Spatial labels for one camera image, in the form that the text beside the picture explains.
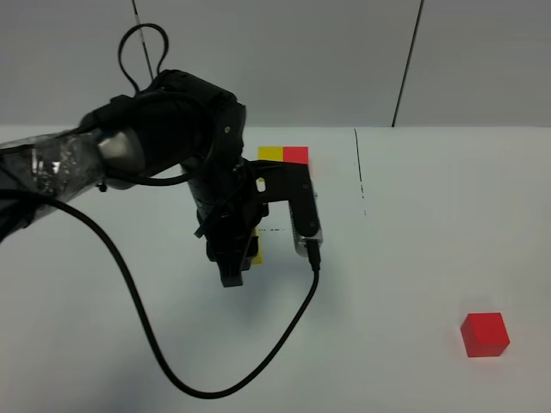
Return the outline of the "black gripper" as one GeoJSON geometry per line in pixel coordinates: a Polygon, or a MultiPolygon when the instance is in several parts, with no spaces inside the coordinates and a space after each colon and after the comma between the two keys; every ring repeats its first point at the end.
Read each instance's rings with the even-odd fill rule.
{"type": "Polygon", "coordinates": [[[230,163],[217,159],[189,182],[197,207],[195,235],[206,241],[207,257],[215,262],[224,287],[243,285],[242,273],[257,256],[254,228],[245,223],[242,195],[250,182],[244,157],[230,163]]]}

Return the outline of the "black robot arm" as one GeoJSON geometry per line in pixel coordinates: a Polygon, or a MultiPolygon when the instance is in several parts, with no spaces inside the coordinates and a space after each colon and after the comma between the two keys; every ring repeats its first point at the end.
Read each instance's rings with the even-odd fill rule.
{"type": "Polygon", "coordinates": [[[182,71],[163,71],[136,96],[117,96],[77,128],[1,147],[1,226],[18,231],[96,185],[127,189],[187,184],[197,236],[225,287],[251,265],[259,213],[243,159],[246,109],[237,97],[182,71]]]}

